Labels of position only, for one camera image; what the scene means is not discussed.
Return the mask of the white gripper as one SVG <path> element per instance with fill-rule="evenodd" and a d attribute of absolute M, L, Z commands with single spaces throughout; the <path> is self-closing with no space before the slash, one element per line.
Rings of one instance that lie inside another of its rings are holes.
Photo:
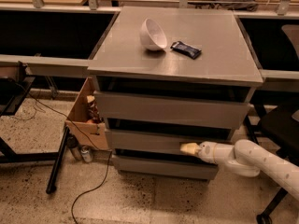
<path fill-rule="evenodd" d="M 197 143 L 185 143 L 180 145 L 180 151 L 191 156 L 197 156 L 204 162 L 215 164 L 214 149 L 215 142 L 205 141 L 198 145 Z"/>

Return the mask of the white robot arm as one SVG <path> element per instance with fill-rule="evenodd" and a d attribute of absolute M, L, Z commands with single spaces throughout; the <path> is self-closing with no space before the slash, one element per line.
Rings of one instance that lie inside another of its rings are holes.
<path fill-rule="evenodd" d="M 185 143 L 180 145 L 180 151 L 207 163 L 223 165 L 237 175 L 255 177 L 263 171 L 278 183 L 281 189 L 256 217 L 258 224 L 272 224 L 270 214 L 287 194 L 299 200 L 299 167 L 250 140 L 238 140 L 234 145 L 210 141 Z"/>

